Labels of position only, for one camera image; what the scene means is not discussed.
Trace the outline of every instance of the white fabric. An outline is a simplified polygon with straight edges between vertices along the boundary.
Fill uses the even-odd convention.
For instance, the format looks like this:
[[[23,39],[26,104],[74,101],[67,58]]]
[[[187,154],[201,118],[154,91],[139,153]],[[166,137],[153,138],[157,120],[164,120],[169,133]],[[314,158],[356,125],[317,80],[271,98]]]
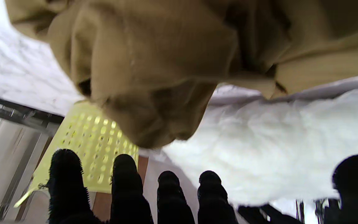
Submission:
[[[335,167],[358,154],[358,90],[336,99],[209,106],[188,141],[164,147],[197,187],[215,171],[234,204],[337,196]]]

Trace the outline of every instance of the marble surface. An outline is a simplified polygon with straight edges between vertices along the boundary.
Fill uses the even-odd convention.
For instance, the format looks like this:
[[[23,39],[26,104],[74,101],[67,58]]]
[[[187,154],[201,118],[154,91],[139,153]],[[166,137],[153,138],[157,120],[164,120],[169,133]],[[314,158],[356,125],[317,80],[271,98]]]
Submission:
[[[48,44],[17,32],[0,0],[0,98],[65,115],[83,97],[57,64]]]

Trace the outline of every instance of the tan jacket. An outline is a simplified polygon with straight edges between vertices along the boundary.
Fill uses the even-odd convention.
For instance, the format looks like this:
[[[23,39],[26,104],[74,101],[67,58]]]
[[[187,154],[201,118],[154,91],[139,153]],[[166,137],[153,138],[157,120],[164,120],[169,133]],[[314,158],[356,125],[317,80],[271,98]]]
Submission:
[[[358,75],[358,0],[7,0],[141,147],[188,139],[219,82],[270,98]]]

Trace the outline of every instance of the jacket sleeve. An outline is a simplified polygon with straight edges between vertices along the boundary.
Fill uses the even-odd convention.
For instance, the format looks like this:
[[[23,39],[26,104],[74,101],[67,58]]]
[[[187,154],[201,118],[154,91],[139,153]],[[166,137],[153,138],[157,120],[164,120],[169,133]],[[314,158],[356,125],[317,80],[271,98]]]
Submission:
[[[70,0],[8,0],[9,20],[22,34],[47,42],[49,25],[70,5]]]

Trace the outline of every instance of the yellow plastic mat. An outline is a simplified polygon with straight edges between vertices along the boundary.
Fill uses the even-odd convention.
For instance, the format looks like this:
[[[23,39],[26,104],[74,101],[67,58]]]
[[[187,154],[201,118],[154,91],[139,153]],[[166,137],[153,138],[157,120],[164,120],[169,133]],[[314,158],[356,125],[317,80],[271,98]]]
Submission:
[[[47,183],[51,158],[58,149],[77,153],[84,170],[84,186],[89,191],[111,193],[112,165],[119,154],[132,156],[138,164],[138,147],[123,135],[116,122],[89,102],[78,102],[64,118],[34,171],[29,190],[14,207],[20,206],[33,191]]]

